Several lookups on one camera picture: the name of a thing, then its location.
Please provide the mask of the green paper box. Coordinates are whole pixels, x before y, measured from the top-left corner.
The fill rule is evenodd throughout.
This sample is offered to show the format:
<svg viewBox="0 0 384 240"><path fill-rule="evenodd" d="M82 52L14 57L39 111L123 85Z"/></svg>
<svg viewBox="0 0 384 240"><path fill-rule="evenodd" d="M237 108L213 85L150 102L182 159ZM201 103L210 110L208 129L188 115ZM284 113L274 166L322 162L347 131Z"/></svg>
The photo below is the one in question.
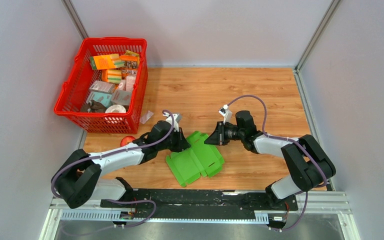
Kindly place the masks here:
<svg viewBox="0 0 384 240"><path fill-rule="evenodd" d="M214 145L205 144L208 134L195 131L186 140L190 148L172 152L165 161L181 187L186 187L201 177L214 177L225 163Z"/></svg>

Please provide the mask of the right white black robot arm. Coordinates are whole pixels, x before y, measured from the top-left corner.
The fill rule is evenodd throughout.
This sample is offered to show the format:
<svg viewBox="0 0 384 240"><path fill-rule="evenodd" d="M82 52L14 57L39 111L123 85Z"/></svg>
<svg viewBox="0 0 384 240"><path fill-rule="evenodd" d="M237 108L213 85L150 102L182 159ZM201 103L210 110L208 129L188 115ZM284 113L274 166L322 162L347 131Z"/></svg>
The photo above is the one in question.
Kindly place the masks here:
<svg viewBox="0 0 384 240"><path fill-rule="evenodd" d="M217 122L205 144L225 146L241 141L254 154L282 157L289 174L265 188L264 201L269 208L279 209L287 198L323 185L336 174L334 164L312 135L287 138L265 133L257 129L248 110L237 112L235 119L235 124Z"/></svg>

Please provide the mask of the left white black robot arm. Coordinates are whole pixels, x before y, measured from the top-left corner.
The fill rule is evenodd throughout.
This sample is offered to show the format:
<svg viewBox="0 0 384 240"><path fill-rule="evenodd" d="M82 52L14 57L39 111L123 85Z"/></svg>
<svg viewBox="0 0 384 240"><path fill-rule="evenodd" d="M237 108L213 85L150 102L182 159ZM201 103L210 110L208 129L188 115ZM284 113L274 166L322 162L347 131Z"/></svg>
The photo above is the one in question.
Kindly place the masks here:
<svg viewBox="0 0 384 240"><path fill-rule="evenodd" d="M51 178L51 190L55 197L63 199L71 209L75 209L93 196L102 176L144 164L154 159L160 151L180 153L190 146L182 128L175 128L171 123L160 120L151 131L125 146L92 153L82 148L75 150Z"/></svg>

